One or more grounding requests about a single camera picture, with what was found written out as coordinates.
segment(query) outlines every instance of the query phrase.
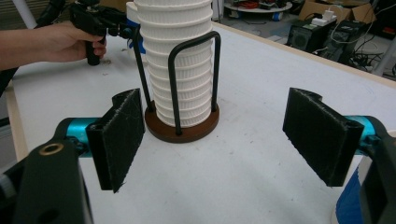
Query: wooden base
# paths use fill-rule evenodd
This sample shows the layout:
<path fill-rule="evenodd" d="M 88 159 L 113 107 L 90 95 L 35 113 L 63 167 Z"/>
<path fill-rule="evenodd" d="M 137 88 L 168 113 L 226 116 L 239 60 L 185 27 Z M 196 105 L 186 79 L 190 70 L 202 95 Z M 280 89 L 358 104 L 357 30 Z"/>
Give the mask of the wooden base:
<path fill-rule="evenodd" d="M 201 139 L 211 133 L 219 123 L 219 106 L 211 112 L 209 118 L 204 122 L 190 128 L 182 128 L 182 134 L 176 134 L 176 128 L 171 127 L 158 119 L 155 112 L 154 101 L 151 102 L 154 111 L 145 111 L 145 120 L 148 130 L 157 138 L 169 143 L 189 143 Z"/>

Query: textured rubber pad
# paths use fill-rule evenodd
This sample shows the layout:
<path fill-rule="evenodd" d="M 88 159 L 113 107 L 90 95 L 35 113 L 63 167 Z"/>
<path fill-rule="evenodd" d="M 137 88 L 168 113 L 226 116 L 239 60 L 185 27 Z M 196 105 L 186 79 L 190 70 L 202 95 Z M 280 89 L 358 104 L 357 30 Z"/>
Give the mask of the textured rubber pad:
<path fill-rule="evenodd" d="M 87 127 L 102 189 L 117 192 L 123 184 L 145 132 L 140 90 L 113 97 L 113 107 Z"/>
<path fill-rule="evenodd" d="M 283 132 L 329 187 L 341 187 L 364 126 L 321 102 L 311 91 L 290 88 Z"/>

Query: floor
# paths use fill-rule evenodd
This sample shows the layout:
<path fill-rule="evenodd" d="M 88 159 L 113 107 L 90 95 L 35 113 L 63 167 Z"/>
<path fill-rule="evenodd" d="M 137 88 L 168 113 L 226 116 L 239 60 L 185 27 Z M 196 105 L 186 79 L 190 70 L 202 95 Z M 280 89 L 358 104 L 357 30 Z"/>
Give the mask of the floor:
<path fill-rule="evenodd" d="M 244 13 L 239 18 L 231 18 L 228 16 L 230 12 L 225 10 L 224 17 L 218 21 L 224 25 L 233 27 L 238 30 L 242 30 L 253 35 L 258 35 L 263 38 L 268 38 L 273 41 L 285 44 L 289 35 L 291 24 L 298 20 L 297 15 L 284 13 L 280 21 L 273 21 L 272 15 L 270 14 L 255 14 L 255 13 Z M 5 21 L 0 22 L 0 30 L 15 28 L 23 28 L 21 25 L 22 21 L 11 20 L 12 22 L 6 23 Z M 366 43 L 362 51 L 366 53 L 383 53 L 387 49 L 390 43 L 389 39 L 381 38 L 376 36 L 373 40 Z M 396 53 L 393 55 L 392 60 L 387 65 L 386 74 L 390 74 L 391 68 L 396 64 Z M 389 79 L 394 79 L 391 75 L 386 76 Z M 0 98 L 0 116 L 1 118 L 7 116 L 7 110 L 5 110 L 5 99 L 4 96 Z M 16 162 L 14 154 L 14 146 L 12 143 L 12 134 L 9 126 L 0 128 L 0 174 L 3 173 L 8 167 L 12 166 Z"/>
<path fill-rule="evenodd" d="M 282 19 L 280 21 L 273 21 L 271 14 L 244 12 L 238 13 L 238 18 L 233 18 L 230 15 L 235 16 L 235 14 L 232 14 L 230 10 L 225 10 L 224 18 L 219 22 L 235 29 L 245 31 L 253 35 L 258 35 L 281 44 L 286 44 L 290 27 L 295 21 L 298 20 L 298 15 L 290 14 L 289 12 L 283 13 Z M 390 39 L 380 36 L 374 36 L 374 38 L 370 40 L 371 37 L 373 37 L 373 35 L 370 33 L 362 35 L 361 39 L 356 44 L 356 48 L 359 47 L 359 53 L 362 53 L 362 55 L 367 57 L 366 60 L 371 63 L 371 66 L 367 65 L 360 68 L 360 70 L 366 72 L 371 72 L 371 69 L 379 61 L 382 54 L 386 52 L 391 42 Z M 393 54 L 392 59 L 387 63 L 386 69 L 384 71 L 385 75 L 383 77 L 396 80 L 391 72 L 395 64 L 396 52 Z"/>

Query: white table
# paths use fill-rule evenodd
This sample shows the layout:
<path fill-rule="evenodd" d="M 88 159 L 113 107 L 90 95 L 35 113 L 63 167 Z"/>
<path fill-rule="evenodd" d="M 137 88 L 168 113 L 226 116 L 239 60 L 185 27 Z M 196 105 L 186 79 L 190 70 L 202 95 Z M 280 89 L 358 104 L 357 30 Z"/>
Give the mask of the white table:
<path fill-rule="evenodd" d="M 321 94 L 343 115 L 371 115 L 396 129 L 394 82 L 221 25 L 215 30 L 222 37 L 218 126 L 180 145 L 146 132 L 117 194 L 101 191 L 92 159 L 80 159 L 95 223 L 330 223 L 342 188 L 327 188 L 282 132 L 290 87 Z M 47 142 L 62 119 L 101 117 L 114 94 L 141 88 L 126 41 L 107 41 L 111 63 L 20 68 L 7 90 L 20 158 Z"/>

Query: white plastic cup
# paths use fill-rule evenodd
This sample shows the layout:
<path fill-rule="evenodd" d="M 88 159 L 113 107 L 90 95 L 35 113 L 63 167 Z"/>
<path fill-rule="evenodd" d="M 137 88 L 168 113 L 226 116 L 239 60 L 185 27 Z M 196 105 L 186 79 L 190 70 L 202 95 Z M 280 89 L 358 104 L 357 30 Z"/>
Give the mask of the white plastic cup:
<path fill-rule="evenodd" d="M 149 49 L 146 49 L 146 58 L 149 63 L 157 64 L 159 66 L 167 66 L 169 55 L 160 54 Z M 205 62 L 208 58 L 212 58 L 212 49 L 199 49 L 193 53 L 178 54 L 175 58 L 175 67 L 194 66 Z"/>
<path fill-rule="evenodd" d="M 126 3 L 126 11 L 127 11 L 127 24 L 131 25 L 133 27 L 137 27 L 140 24 L 139 19 L 137 18 L 137 7 L 134 4 L 134 2 L 127 2 Z M 127 41 L 128 45 L 128 55 L 132 59 L 136 59 L 136 56 L 134 55 L 134 42 L 132 39 L 129 39 Z M 146 62 L 146 50 L 143 47 L 143 39 L 139 41 L 139 50 L 140 54 L 142 57 L 143 63 Z"/>
<path fill-rule="evenodd" d="M 211 69 L 212 66 L 212 60 L 211 58 L 208 58 L 205 61 L 192 66 L 176 67 L 176 79 L 184 79 L 198 76 L 207 71 L 208 69 Z M 148 71 L 156 77 L 169 78 L 169 70 L 167 66 L 159 66 L 154 63 L 149 63 Z"/>

